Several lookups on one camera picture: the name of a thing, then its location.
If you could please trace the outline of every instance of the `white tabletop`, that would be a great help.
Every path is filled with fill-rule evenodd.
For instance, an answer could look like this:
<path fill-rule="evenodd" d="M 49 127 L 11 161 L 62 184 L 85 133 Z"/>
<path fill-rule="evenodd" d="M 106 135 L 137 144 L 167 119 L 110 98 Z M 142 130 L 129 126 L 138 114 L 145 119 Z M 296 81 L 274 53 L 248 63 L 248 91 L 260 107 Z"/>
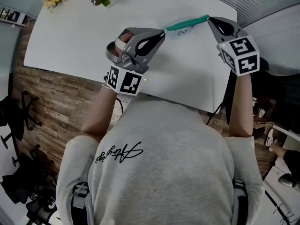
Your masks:
<path fill-rule="evenodd" d="M 236 11 L 219 0 L 116 0 L 110 9 L 69 0 L 53 13 L 41 10 L 24 64 L 102 82 L 111 64 L 106 46 L 125 28 L 163 28 L 182 17 L 206 14 L 236 21 Z M 214 112 L 230 72 L 216 45 L 207 22 L 176 40 L 166 36 L 148 64 L 142 92 Z"/>

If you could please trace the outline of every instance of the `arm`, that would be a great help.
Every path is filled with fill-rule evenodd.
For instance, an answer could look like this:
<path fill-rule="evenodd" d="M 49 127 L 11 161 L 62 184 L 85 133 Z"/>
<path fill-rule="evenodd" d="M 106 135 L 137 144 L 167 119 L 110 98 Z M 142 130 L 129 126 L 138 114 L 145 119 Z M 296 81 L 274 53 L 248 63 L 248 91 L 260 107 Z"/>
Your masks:
<path fill-rule="evenodd" d="M 102 87 L 91 106 L 82 128 L 81 135 L 87 135 L 100 142 L 105 136 L 112 118 L 117 93 Z"/>
<path fill-rule="evenodd" d="M 237 77 L 229 122 L 229 136 L 250 137 L 253 133 L 251 75 Z"/>

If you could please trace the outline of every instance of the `desk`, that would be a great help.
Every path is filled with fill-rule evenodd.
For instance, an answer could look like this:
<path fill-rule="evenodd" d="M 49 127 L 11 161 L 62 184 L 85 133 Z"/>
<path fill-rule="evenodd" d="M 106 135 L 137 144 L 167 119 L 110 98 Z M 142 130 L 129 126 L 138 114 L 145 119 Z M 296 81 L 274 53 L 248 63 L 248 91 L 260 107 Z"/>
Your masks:
<path fill-rule="evenodd" d="M 24 64 L 103 82 L 111 63 L 106 46 L 125 28 L 162 28 L 182 17 L 206 14 L 236 21 L 236 11 L 219 0 L 116 0 L 110 9 L 69 0 L 53 13 L 41 10 Z M 142 92 L 214 112 L 230 72 L 216 45 L 207 22 L 176 40 L 166 37 L 148 64 Z"/>

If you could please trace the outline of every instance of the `person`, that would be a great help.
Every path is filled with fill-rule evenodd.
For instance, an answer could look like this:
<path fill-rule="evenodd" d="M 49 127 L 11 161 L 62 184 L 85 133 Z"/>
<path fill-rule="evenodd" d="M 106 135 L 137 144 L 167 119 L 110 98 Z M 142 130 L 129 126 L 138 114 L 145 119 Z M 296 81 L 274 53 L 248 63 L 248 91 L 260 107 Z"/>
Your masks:
<path fill-rule="evenodd" d="M 251 75 L 237 78 L 227 138 L 206 126 L 196 109 L 144 94 L 107 133 L 116 97 L 104 85 L 81 133 L 66 145 L 56 189 L 64 225 L 81 217 L 71 206 L 81 206 L 72 194 L 84 180 L 91 224 L 229 225 L 233 178 L 245 183 L 247 224 L 254 222 L 264 189 L 251 136 Z"/>
<path fill-rule="evenodd" d="M 288 169 L 291 171 L 291 174 L 296 181 L 300 182 L 300 152 L 287 150 L 276 144 L 277 138 L 273 137 L 273 129 L 271 128 L 268 132 L 268 136 L 265 142 L 265 145 L 269 147 L 269 151 L 274 152 L 279 158 L 284 160 Z"/>

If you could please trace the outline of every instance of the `gray t-shirt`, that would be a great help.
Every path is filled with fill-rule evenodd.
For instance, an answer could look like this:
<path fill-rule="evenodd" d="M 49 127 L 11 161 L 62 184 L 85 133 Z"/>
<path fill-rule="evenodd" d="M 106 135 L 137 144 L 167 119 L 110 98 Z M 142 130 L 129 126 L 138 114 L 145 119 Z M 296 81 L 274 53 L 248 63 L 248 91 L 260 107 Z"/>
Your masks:
<path fill-rule="evenodd" d="M 138 96 L 100 144 L 66 145 L 57 207 L 72 224 L 72 190 L 88 179 L 96 225 L 231 224 L 233 178 L 245 182 L 252 224 L 263 182 L 250 138 L 223 138 L 196 110 Z"/>

